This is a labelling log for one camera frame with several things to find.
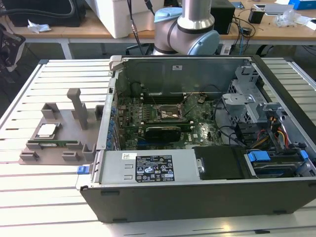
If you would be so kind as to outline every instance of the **yellow cable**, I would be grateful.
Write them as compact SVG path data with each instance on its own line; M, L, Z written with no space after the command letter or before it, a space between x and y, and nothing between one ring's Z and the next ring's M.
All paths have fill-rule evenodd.
M257 143L257 144L256 144L254 147L252 147L252 148L255 148L255 147L261 145L262 143L264 143L265 141L267 141L268 138L269 138L269 137L264 138L262 141L260 141L259 143Z
M283 137L283 142L284 142L284 145L286 146L286 144L285 144L285 135L283 134L283 132L281 132L281 131L277 131L279 134L281 134L282 135L282 137Z

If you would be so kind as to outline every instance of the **white box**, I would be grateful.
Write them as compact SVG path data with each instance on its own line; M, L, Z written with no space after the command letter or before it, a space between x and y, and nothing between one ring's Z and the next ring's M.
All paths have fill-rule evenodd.
M85 0L114 38L133 33L126 0ZM132 0L132 15L137 31L155 29L154 16L144 0ZM163 8L164 0L151 0L153 10Z

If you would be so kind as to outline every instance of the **black speaker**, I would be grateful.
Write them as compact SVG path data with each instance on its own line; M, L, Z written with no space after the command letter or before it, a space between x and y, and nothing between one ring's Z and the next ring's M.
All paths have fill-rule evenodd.
M213 0L211 14L215 18L214 30L220 35L227 35L231 28L235 7L228 0Z
M72 0L75 5L75 14L69 18L55 18L34 14L9 15L10 20L16 27L28 25L28 20L36 24L49 24L50 26L79 27L85 17L84 0ZM59 14L67 14L71 11L68 0L2 0L7 10L32 9Z

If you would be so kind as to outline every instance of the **table leg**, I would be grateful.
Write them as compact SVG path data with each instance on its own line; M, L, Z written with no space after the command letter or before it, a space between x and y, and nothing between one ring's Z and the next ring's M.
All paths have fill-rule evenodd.
M65 55L65 59L73 59L73 54L69 47L69 40L68 39L60 39L59 43L61 44L61 47L63 48L63 52Z
M107 54L107 50L105 48L105 43L100 43L100 46L101 46L101 52L103 55Z
M223 47L221 49L221 55L229 55L230 51L232 48L232 44L231 43L223 43Z

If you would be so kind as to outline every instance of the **paper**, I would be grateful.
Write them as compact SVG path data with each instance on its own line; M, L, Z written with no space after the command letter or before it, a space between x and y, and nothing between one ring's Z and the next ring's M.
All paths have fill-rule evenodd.
M49 25L46 25L46 24L38 25L31 22L30 20L28 20L28 22L29 22L29 25L28 25L29 30L37 34L39 34L40 32L51 31L51 28L49 27Z
M281 4L281 5L288 5L290 0L276 0L275 3Z
M300 25L304 25L304 26L305 26L310 20L312 20L311 17L308 17L308 16L300 16L300 17L297 17L294 22L297 23L297 24L300 24Z

